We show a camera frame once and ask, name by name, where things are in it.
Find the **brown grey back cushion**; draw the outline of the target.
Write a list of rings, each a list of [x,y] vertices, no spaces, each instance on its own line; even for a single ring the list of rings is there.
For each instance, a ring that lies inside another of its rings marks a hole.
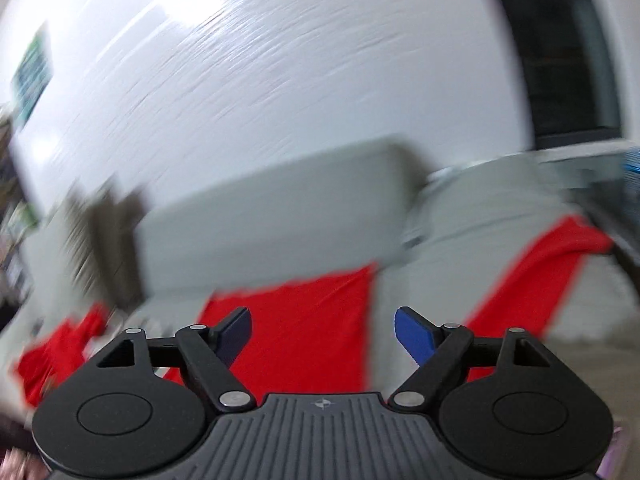
[[[85,195],[74,186],[62,203],[73,283],[94,301],[125,312],[144,299],[134,230],[146,213],[136,188],[120,195],[113,180]]]

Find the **dark window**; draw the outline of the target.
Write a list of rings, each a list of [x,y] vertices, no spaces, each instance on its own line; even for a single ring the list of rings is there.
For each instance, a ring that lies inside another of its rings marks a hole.
[[[536,150],[639,141],[639,0],[499,0]]]

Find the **grey fabric sofa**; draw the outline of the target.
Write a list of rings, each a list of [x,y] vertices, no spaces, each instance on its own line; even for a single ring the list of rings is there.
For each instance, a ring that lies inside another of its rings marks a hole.
[[[1,409],[21,421],[30,411],[13,365],[96,302],[73,283],[62,203],[22,245],[32,287],[1,333]],[[559,175],[532,154],[428,182],[404,146],[338,148],[146,208],[134,230],[144,299],[130,312],[114,308],[115,324],[168,336],[194,322],[214,292],[374,261],[370,378],[390,392],[411,366],[390,325],[397,307],[439,323],[464,320],[511,260],[574,210]]]

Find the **red t-shirt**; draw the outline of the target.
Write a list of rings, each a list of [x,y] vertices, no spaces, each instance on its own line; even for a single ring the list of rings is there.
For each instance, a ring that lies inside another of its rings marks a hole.
[[[464,324],[477,337],[520,326],[548,332],[591,255],[612,240],[569,214],[522,249]],[[343,393],[369,389],[373,295],[378,264],[299,278],[280,285],[214,292],[196,318],[213,326],[238,307],[253,333],[232,370],[262,399],[270,392]]]

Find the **black metal bookshelf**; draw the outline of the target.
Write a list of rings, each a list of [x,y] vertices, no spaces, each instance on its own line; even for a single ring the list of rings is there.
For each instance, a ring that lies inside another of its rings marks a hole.
[[[37,220],[12,154],[13,122],[1,107],[1,302],[18,307],[28,296],[30,279],[20,246]]]

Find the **teal wall picture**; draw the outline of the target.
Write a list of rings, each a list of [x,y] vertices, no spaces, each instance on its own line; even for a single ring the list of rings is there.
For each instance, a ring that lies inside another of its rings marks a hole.
[[[42,92],[52,78],[52,68],[43,28],[36,32],[12,78],[14,122],[24,127]]]

